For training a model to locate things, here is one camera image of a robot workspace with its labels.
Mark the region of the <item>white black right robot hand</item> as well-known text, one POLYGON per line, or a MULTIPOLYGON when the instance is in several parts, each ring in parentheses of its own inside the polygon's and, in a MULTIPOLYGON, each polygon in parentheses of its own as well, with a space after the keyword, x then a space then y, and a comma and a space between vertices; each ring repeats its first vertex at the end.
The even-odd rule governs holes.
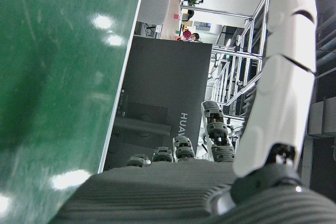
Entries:
POLYGON ((315 0, 269 0, 265 64, 234 158, 91 176, 52 223, 335 223, 297 174, 316 71, 315 0))

